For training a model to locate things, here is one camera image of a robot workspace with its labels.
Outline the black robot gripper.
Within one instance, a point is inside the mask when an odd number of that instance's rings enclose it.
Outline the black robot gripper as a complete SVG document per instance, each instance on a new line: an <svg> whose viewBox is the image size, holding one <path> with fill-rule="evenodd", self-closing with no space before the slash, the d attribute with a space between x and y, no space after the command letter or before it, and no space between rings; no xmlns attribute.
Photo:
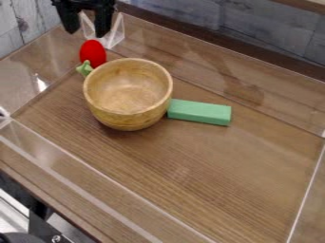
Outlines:
<svg viewBox="0 0 325 243"><path fill-rule="evenodd" d="M115 0L50 0L56 6L64 30L72 34L80 28L78 11L76 9L96 9L94 36L101 38L112 26Z"/></svg>

